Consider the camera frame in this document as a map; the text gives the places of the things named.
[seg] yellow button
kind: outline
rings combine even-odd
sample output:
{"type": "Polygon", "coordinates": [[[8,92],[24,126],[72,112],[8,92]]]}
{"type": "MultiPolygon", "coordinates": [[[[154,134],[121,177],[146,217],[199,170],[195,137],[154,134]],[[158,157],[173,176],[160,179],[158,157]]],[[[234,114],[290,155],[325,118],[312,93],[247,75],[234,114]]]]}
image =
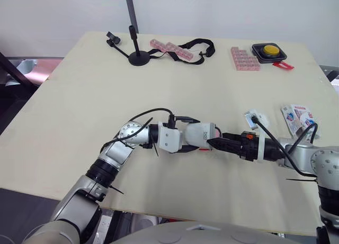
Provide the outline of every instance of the yellow button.
{"type": "Polygon", "coordinates": [[[271,56],[276,56],[277,54],[279,54],[279,48],[273,45],[266,45],[264,47],[264,52],[268,55],[271,56]]]}

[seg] red tag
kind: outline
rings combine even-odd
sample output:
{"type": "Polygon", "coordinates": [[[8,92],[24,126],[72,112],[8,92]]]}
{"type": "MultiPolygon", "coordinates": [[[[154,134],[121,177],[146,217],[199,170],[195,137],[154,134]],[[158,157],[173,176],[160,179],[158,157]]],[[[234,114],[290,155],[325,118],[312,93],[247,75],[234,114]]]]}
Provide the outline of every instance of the red tag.
{"type": "Polygon", "coordinates": [[[281,62],[276,62],[273,63],[274,66],[279,67],[281,69],[285,69],[285,70],[292,70],[294,68],[294,66],[291,66],[289,64],[286,64],[285,62],[281,61],[281,62]]]}

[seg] pink pill organizer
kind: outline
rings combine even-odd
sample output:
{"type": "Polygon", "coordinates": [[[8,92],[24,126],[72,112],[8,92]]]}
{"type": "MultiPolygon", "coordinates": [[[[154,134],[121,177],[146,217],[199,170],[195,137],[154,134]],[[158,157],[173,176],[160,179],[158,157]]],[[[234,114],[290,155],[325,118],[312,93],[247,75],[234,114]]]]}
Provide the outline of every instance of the pink pill organizer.
{"type": "Polygon", "coordinates": [[[160,50],[161,52],[172,51],[175,52],[179,57],[185,58],[186,60],[191,60],[193,58],[193,54],[190,53],[188,50],[178,47],[177,45],[168,42],[164,44],[156,39],[153,39],[149,42],[151,47],[160,50]]]}
{"type": "Polygon", "coordinates": [[[231,54],[237,71],[259,71],[260,64],[256,57],[249,56],[245,49],[231,48],[231,54]]]}

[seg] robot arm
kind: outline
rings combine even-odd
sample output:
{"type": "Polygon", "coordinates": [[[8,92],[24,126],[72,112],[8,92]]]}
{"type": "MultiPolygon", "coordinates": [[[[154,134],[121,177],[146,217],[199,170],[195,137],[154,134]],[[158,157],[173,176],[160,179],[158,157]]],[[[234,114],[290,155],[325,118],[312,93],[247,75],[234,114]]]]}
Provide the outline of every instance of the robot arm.
{"type": "MultiPolygon", "coordinates": [[[[86,175],[78,179],[58,204],[51,222],[41,227],[26,243],[48,243],[49,239],[57,240],[58,243],[86,242],[101,216],[97,202],[105,198],[116,175],[138,145],[151,149],[157,144],[169,153],[215,148],[238,154],[245,160],[257,159],[259,138],[255,133],[223,133],[222,137],[217,136],[213,123],[200,123],[190,117],[175,117],[172,114],[167,123],[141,125],[136,121],[127,122],[114,140],[104,145],[86,175]],[[175,128],[177,120],[187,123],[184,131],[175,128]]],[[[292,142],[280,141],[287,150],[292,142]]],[[[321,200],[319,210],[327,230],[324,238],[336,243],[339,236],[339,147],[315,147],[300,143],[290,156],[299,170],[317,176],[321,200]]],[[[265,139],[264,159],[278,161],[288,168],[292,166],[279,147],[268,138],[265,139]]]]}
{"type": "MultiPolygon", "coordinates": [[[[294,140],[280,139],[282,147],[290,152],[294,140]]],[[[243,132],[241,135],[223,133],[222,137],[208,140],[215,149],[234,153],[240,158],[257,159],[259,138],[255,133],[243,132]]],[[[273,140],[266,138],[264,160],[277,161],[286,168],[308,172],[316,177],[320,196],[320,218],[325,227],[317,228],[320,243],[339,243],[339,147],[316,147],[301,142],[289,154],[294,165],[273,140]]]]}
{"type": "Polygon", "coordinates": [[[169,153],[183,153],[200,147],[211,149],[207,140],[215,135],[215,124],[200,123],[190,117],[171,115],[168,123],[159,122],[144,128],[136,121],[127,122],[57,205],[51,222],[41,227],[26,243],[48,243],[50,239],[58,243],[86,242],[101,216],[97,202],[105,198],[116,175],[138,145],[151,149],[157,144],[169,153]],[[175,128],[178,120],[188,123],[185,131],[175,128]]]}

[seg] light wood tabletop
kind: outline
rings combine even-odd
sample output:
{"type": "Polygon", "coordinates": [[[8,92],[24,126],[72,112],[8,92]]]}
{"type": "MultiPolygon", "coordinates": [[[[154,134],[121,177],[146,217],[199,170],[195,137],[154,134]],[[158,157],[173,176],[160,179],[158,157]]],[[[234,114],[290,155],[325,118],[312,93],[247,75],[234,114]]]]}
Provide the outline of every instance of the light wood tabletop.
{"type": "MultiPolygon", "coordinates": [[[[134,51],[129,34],[117,34],[119,47],[134,51]]],[[[180,45],[194,38],[138,35],[139,48],[150,50],[153,38],[180,45]]],[[[109,47],[103,32],[89,32],[0,136],[0,186],[23,193],[62,199],[80,175],[132,116],[165,107],[176,115],[213,122],[223,132],[250,128],[244,118],[257,109],[276,137],[289,138],[280,108],[310,108],[321,138],[315,145],[339,145],[339,100],[304,45],[275,42],[295,68],[262,64],[261,70],[236,71],[230,49],[250,51],[263,41],[212,39],[216,52],[202,65],[169,56],[132,66],[109,47]]],[[[204,45],[191,51],[198,55],[204,45]]],[[[139,119],[166,121],[155,112],[139,119]]],[[[102,203],[115,210],[187,220],[227,222],[269,231],[315,235],[320,204],[316,183],[299,178],[274,162],[248,162],[222,151],[194,151],[156,156],[137,148],[118,174],[102,203]]]]}

